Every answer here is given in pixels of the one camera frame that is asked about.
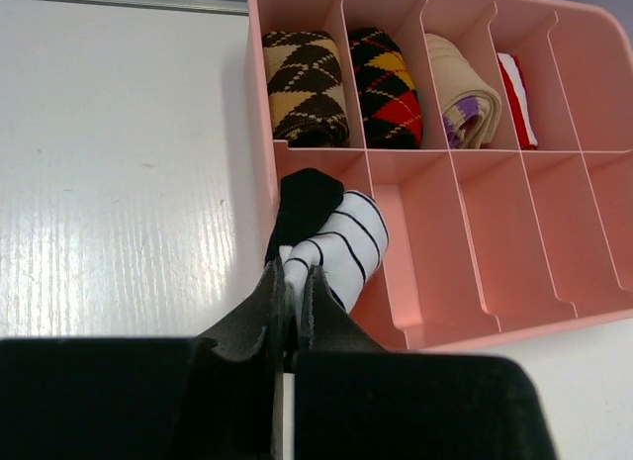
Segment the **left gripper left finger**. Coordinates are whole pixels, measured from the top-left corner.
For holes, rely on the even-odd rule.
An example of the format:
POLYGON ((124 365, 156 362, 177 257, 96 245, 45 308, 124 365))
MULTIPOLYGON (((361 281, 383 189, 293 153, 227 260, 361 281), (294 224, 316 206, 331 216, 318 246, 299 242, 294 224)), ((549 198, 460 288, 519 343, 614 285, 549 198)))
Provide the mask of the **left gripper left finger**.
POLYGON ((5 459, 268 459, 284 284, 194 337, 6 338, 5 459))

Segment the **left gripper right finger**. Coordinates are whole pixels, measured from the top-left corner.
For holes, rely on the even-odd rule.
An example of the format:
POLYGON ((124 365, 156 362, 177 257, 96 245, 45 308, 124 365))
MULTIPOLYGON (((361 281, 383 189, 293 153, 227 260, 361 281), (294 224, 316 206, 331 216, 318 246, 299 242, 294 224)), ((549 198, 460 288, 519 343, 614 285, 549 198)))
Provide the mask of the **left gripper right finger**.
POLYGON ((297 459, 554 459, 536 389, 514 361, 389 352, 308 276, 294 361, 297 459))

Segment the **white black striped sock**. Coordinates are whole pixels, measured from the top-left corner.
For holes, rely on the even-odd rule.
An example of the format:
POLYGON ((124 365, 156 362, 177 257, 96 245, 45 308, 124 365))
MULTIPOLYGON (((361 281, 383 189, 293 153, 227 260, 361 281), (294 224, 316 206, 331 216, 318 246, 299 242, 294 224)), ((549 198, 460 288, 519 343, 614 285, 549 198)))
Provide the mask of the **white black striped sock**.
POLYGON ((265 261, 281 260, 285 282, 299 299, 311 269, 321 268, 336 303, 351 312, 390 243, 377 203, 315 168, 283 177, 279 190, 265 261))

